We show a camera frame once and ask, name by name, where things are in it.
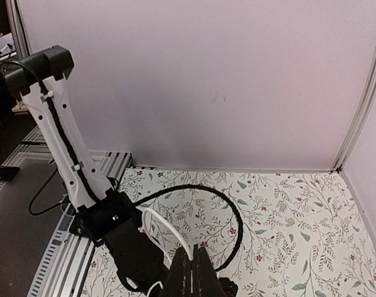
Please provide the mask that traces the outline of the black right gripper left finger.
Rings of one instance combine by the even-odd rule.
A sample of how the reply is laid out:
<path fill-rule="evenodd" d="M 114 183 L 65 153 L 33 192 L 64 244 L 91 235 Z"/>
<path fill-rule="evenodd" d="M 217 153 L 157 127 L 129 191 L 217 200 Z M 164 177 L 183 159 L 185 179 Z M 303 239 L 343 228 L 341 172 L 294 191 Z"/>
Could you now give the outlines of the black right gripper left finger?
<path fill-rule="evenodd" d="M 186 250 L 179 247 L 176 250 L 166 281 L 163 284 L 163 296 L 191 296 L 191 268 Z"/>

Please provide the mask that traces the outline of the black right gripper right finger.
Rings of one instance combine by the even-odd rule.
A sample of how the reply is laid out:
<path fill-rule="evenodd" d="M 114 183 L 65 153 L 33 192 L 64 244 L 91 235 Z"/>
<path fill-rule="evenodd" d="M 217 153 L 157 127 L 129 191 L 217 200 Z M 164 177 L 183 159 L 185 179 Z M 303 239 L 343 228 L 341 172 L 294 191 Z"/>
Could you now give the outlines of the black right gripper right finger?
<path fill-rule="evenodd" d="M 224 296 L 224 291 L 205 248 L 194 246 L 193 254 L 194 258 L 190 265 L 190 295 Z"/>

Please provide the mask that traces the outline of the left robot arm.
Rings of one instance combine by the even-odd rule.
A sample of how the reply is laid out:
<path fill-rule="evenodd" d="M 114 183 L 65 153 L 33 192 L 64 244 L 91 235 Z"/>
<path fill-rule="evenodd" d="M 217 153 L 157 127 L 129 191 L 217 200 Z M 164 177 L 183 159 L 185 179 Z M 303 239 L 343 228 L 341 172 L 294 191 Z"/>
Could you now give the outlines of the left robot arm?
<path fill-rule="evenodd" d="M 38 125 L 88 238 L 108 248 L 127 290 L 159 296 L 168 272 L 163 252 L 140 232 L 142 212 L 113 188 L 85 146 L 67 94 L 73 68 L 70 51 L 55 45 L 14 61 L 6 84 Z"/>

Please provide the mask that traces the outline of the floral table cloth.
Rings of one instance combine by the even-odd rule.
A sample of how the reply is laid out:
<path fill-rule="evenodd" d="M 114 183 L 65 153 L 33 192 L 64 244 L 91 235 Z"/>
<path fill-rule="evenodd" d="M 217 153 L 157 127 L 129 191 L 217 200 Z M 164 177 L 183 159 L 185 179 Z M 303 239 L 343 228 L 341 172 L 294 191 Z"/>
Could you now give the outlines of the floral table cloth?
<path fill-rule="evenodd" d="M 237 296 L 376 296 L 376 253 L 353 195 L 336 173 L 227 173 L 128 169 L 120 191 L 133 200 L 180 184 L 227 195 L 241 214 L 241 248 L 222 277 Z M 214 266 L 237 239 L 225 202 L 182 190 L 147 202 L 183 235 L 205 247 Z M 96 249 L 84 296 L 145 296 L 125 290 L 105 247 Z"/>

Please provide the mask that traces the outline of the aluminium front rail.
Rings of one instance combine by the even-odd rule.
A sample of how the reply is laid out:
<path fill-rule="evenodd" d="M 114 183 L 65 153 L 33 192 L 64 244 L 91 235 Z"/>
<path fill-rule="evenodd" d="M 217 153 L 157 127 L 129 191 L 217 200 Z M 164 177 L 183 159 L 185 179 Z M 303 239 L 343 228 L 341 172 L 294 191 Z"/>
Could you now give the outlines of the aluminium front rail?
<path fill-rule="evenodd" d="M 11 182 L 0 182 L 0 296 L 84 296 L 82 288 L 52 293 L 47 287 L 51 271 L 81 266 L 63 255 L 87 256 L 93 245 L 70 232 L 74 211 L 58 205 L 66 190 L 50 153 L 46 147 L 39 153 L 19 147 L 22 137 L 18 131 L 0 131 L 1 159 L 10 153 L 7 161 L 20 168 Z M 56 208 L 38 214 L 52 205 Z"/>

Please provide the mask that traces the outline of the left rear aluminium post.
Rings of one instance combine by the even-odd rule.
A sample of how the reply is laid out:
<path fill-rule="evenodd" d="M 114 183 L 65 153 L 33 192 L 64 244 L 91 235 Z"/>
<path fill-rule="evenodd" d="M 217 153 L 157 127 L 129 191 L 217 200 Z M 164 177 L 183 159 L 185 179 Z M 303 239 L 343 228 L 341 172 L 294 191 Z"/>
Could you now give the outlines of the left rear aluminium post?
<path fill-rule="evenodd" d="M 367 80 L 365 82 L 359 104 L 353 119 L 344 138 L 344 141 L 336 155 L 330 171 L 340 173 L 347 164 L 351 156 L 359 136 L 364 128 L 364 124 L 369 116 L 371 107 L 376 97 L 376 45 L 374 55 L 370 65 Z"/>

